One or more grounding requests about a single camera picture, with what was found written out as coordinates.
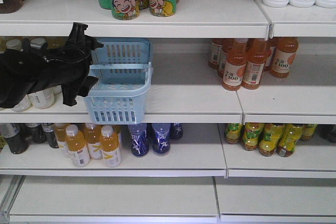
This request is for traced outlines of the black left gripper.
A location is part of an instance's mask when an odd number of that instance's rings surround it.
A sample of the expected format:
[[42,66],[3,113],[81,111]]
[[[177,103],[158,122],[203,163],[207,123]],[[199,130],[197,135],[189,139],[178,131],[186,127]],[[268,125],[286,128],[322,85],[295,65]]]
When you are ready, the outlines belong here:
[[53,49],[47,43],[38,46],[26,39],[26,52],[33,61],[30,72],[35,75],[27,94],[61,86],[63,104],[76,105],[76,97],[86,97],[99,81],[88,74],[91,51],[103,47],[104,44],[87,35],[70,35],[64,45]]

